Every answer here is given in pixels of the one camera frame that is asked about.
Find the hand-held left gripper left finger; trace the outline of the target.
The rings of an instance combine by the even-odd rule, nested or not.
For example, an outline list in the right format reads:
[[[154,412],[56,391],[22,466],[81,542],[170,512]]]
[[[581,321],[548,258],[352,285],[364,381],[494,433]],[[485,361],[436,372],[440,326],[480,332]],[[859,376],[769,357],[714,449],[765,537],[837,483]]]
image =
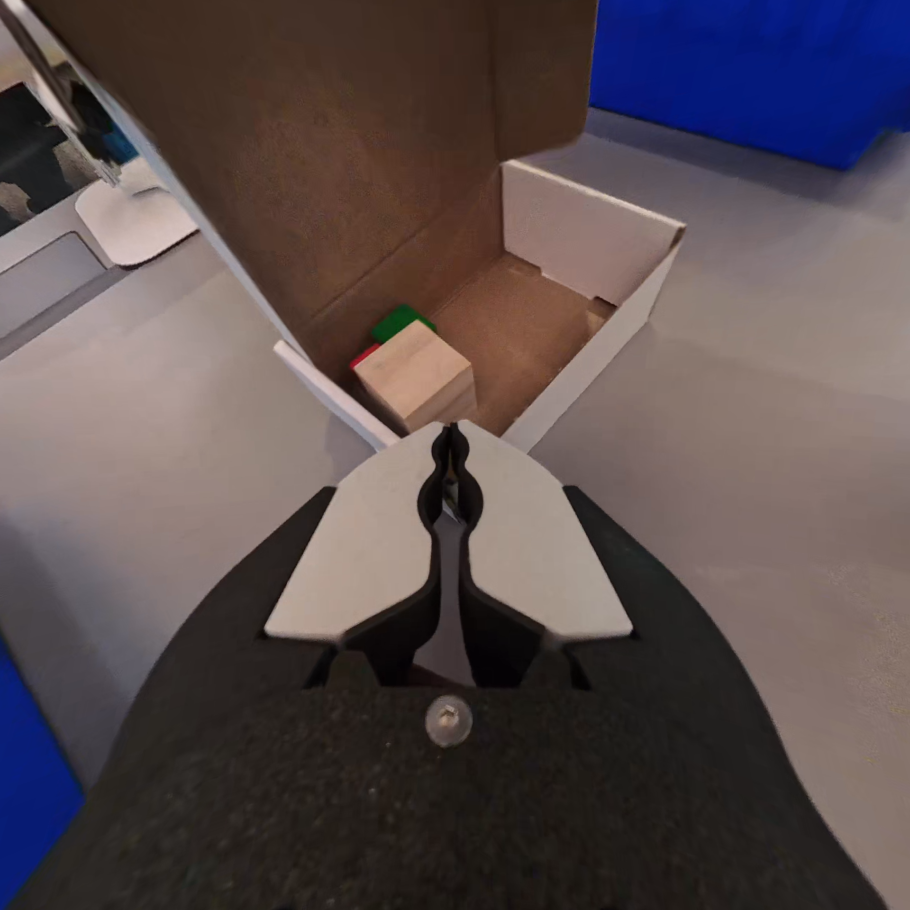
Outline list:
[[[337,484],[265,622],[270,639],[356,652],[379,682],[408,682],[438,629],[434,529],[450,426],[432,422],[375,453]]]

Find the white cardboard box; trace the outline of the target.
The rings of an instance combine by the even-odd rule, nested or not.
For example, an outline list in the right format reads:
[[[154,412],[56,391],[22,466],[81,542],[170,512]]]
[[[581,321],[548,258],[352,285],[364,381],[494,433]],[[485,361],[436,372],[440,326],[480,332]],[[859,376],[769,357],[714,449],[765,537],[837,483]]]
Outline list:
[[[396,306],[530,450],[647,323],[685,225],[541,168],[580,151],[596,2],[26,2],[375,447],[349,363]]]

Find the white stand base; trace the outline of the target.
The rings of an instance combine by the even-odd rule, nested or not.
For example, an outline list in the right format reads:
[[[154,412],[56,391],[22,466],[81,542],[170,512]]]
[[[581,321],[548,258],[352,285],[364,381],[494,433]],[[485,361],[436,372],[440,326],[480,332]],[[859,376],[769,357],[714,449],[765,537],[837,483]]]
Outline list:
[[[140,267],[199,232],[199,225],[141,156],[120,168],[114,185],[86,187],[74,209],[111,263]]]

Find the blue plastic bin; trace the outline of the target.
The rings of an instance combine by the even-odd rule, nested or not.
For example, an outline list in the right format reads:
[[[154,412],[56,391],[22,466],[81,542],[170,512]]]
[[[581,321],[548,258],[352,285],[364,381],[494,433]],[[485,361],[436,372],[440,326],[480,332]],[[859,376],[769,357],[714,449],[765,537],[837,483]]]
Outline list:
[[[25,877],[83,804],[80,783],[1,643],[2,880]]]
[[[846,171],[908,132],[909,3],[599,2],[590,104]]]

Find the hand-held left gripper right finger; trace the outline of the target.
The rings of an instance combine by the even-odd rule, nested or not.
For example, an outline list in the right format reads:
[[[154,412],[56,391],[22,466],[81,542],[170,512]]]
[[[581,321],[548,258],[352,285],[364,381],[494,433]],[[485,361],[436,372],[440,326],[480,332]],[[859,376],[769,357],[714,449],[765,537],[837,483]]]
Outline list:
[[[464,520],[459,609],[477,686],[518,686],[542,652],[631,637],[632,621],[566,488],[468,420],[452,425]]]

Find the wooden cube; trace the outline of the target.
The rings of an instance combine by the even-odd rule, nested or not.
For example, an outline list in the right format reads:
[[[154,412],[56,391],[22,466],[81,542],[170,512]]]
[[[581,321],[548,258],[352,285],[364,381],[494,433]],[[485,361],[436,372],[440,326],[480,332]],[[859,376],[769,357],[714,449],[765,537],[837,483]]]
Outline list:
[[[478,415],[472,364],[413,321],[354,365],[366,393],[405,434]]]

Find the green cube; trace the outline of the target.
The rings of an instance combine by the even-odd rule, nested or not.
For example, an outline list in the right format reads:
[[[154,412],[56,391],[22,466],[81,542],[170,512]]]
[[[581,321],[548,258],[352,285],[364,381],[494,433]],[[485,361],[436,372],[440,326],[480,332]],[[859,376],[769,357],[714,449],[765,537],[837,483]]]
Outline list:
[[[437,326],[413,307],[402,304],[393,309],[370,330],[374,343],[384,345],[394,335],[399,334],[413,323],[421,323],[434,333],[438,333]]]

